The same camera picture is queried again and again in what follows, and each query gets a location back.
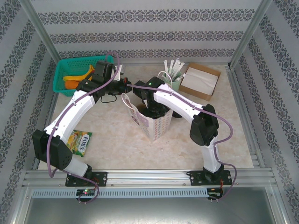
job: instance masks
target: cardboard box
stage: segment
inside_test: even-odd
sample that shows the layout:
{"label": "cardboard box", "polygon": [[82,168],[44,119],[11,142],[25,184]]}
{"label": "cardboard box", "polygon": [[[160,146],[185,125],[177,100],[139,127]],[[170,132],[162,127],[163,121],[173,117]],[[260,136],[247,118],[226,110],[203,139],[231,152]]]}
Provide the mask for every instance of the cardboard box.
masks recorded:
{"label": "cardboard box", "polygon": [[[188,69],[189,68],[193,68],[193,69],[196,69],[196,70],[200,70],[200,71],[209,73],[211,76],[216,76],[217,77],[217,81],[216,81],[215,86],[217,85],[217,82],[219,80],[218,78],[219,78],[221,72],[216,71],[216,70],[211,69],[211,68],[208,68],[206,66],[200,65],[200,64],[196,64],[196,63],[190,63],[189,66],[188,66]],[[198,82],[195,82],[195,83],[200,83],[200,82],[202,82],[202,80],[200,78],[198,78]],[[202,93],[200,91],[200,87],[197,88],[197,89],[193,89],[193,88],[188,88],[188,87],[184,86],[184,80],[183,80],[182,83],[181,83],[181,85],[180,85],[180,87],[179,87],[179,90],[182,91],[182,92],[188,93],[190,95],[193,95],[195,97],[199,97],[201,99],[209,101],[212,98],[213,94],[214,94],[215,88],[213,89],[212,94],[206,94],[206,93]]]}
{"label": "cardboard box", "polygon": [[128,107],[130,118],[142,129],[150,140],[157,140],[169,129],[173,110],[169,110],[163,117],[157,119],[149,118],[138,111],[138,108],[142,108],[145,105],[133,105],[126,94],[122,94],[121,97],[122,101]]}

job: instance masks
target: snack bag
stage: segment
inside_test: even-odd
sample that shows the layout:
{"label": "snack bag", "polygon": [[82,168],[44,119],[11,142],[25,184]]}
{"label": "snack bag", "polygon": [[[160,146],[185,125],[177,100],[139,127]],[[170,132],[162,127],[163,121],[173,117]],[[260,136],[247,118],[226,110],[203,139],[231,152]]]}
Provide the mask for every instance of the snack bag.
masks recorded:
{"label": "snack bag", "polygon": [[74,154],[83,157],[92,134],[92,132],[73,130],[66,145]]}

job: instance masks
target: robotic arm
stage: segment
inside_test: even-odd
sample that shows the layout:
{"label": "robotic arm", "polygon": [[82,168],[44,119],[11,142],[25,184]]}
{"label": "robotic arm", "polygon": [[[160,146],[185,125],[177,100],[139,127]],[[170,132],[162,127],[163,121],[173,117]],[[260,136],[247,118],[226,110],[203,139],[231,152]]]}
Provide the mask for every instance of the robotic arm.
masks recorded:
{"label": "robotic arm", "polygon": [[[56,118],[56,120],[46,127],[44,131],[36,130],[33,133],[32,138],[36,158],[47,162],[46,147],[50,133],[52,132],[53,128],[55,128],[56,130],[50,143],[50,164],[57,169],[66,171],[67,173],[75,174],[89,180],[93,179],[94,176],[92,168],[76,159],[76,157],[73,156],[72,152],[66,146],[66,142],[77,123],[82,119],[83,115],[90,108],[92,108],[92,106],[100,99],[100,97],[104,96],[105,94],[119,95],[132,90],[130,87],[131,83],[127,80],[127,78],[124,78],[119,81],[114,80],[105,88],[85,96],[80,101],[76,101],[87,92],[90,92],[106,83],[110,79],[113,70],[115,70],[113,64],[107,62],[104,63],[101,61],[97,62],[95,72],[91,74],[92,80],[89,81],[89,77],[86,77],[86,79],[78,85],[77,91],[74,93],[71,101]],[[147,83],[138,81],[135,86],[153,87],[174,92],[167,84],[164,83],[164,81],[157,77],[153,77]],[[194,103],[178,93],[175,93],[175,95],[180,96],[180,98],[183,100],[175,97],[172,94],[167,94],[162,91],[134,88],[133,93],[141,98],[144,102],[147,102],[147,110],[149,113],[161,113],[161,111],[165,110],[160,110],[159,108],[167,106],[168,108],[171,108],[179,113],[189,123],[191,123],[191,139],[196,144],[203,146],[202,154],[204,158],[204,178],[206,181],[208,181],[208,183],[216,183],[217,181],[217,184],[219,184],[219,177],[224,169],[223,165],[217,161],[216,155],[214,153],[214,142],[216,141],[216,136],[218,135],[217,129],[219,128],[219,124],[217,118],[203,112],[198,112],[194,109],[197,107],[204,111],[215,114],[214,108],[209,104],[207,106],[203,106]],[[69,109],[66,114],[64,114],[65,110],[71,104],[74,104],[74,106]],[[64,116],[60,121],[60,124],[57,126],[56,123],[62,115]]]}

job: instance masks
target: white tissue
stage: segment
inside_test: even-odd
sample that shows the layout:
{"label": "white tissue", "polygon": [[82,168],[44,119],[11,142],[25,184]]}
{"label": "white tissue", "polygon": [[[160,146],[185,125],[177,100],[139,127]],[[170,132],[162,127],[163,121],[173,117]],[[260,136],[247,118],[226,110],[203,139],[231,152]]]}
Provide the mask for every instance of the white tissue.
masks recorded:
{"label": "white tissue", "polygon": [[182,85],[211,96],[217,80],[218,76],[194,68],[188,68]]}

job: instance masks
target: beige table surface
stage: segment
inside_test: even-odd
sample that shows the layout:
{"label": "beige table surface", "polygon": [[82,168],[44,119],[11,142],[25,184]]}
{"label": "beige table surface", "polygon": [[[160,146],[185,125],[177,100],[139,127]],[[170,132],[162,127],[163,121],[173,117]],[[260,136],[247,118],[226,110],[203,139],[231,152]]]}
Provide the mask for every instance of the beige table surface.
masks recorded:
{"label": "beige table surface", "polygon": [[[227,119],[234,129],[233,137],[218,145],[220,159],[232,163],[237,168],[252,168],[252,160],[245,140],[239,114],[235,105],[225,67],[209,66],[221,71],[219,81],[209,104],[216,113]],[[156,76],[163,66],[126,67],[124,77],[133,84],[138,80],[148,81]],[[200,98],[181,93],[190,100],[206,105]],[[132,92],[131,101],[139,100]],[[59,94],[53,120],[65,108],[71,98]],[[113,100],[112,96],[103,97],[103,101]],[[228,136],[226,124],[219,121],[218,139]],[[131,120],[121,97],[117,101],[103,104],[100,101],[91,108],[76,126],[76,130],[92,132],[85,156],[79,157],[93,169],[193,169],[203,167],[201,147],[189,137],[191,125],[183,118],[171,119],[169,131],[161,138],[151,142],[142,130]],[[40,162],[39,169],[47,169]]]}

